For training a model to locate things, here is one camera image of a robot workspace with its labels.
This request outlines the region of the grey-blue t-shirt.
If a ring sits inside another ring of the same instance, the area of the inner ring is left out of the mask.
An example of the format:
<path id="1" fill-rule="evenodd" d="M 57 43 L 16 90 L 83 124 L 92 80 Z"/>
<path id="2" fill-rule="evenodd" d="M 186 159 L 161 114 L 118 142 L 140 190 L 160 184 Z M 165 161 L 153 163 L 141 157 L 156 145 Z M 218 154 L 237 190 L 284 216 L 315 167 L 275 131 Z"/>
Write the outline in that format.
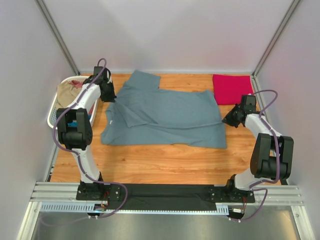
<path id="1" fill-rule="evenodd" d="M 160 76 L 134 71 L 107 108 L 104 145 L 171 145 L 226 149 L 214 93 L 160 88 Z"/>

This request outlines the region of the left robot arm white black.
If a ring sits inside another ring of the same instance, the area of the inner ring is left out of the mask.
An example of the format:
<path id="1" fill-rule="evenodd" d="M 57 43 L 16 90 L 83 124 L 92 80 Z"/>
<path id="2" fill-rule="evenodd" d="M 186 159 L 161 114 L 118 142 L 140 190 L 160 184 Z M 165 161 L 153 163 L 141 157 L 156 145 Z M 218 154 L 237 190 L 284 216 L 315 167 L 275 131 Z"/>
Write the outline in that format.
<path id="1" fill-rule="evenodd" d="M 55 143 L 61 150 L 72 154 L 80 172 L 80 185 L 88 188 L 108 184 L 102 179 L 91 148 L 93 129 L 88 111 L 99 98 L 104 102 L 115 101 L 115 88 L 111 80 L 83 84 L 75 100 L 66 108 L 57 110 L 54 125 L 58 136 Z"/>

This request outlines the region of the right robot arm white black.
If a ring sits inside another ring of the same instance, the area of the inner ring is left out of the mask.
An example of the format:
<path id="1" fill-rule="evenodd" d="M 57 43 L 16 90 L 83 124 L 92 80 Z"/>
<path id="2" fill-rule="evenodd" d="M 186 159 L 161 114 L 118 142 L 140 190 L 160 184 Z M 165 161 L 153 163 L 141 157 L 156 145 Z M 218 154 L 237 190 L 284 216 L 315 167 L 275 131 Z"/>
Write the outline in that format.
<path id="1" fill-rule="evenodd" d="M 249 168 L 227 181 L 228 190 L 247 194 L 262 183 L 275 184 L 290 177 L 294 140 L 276 131 L 256 106 L 236 104 L 222 122 L 235 128 L 242 124 L 255 137 Z"/>

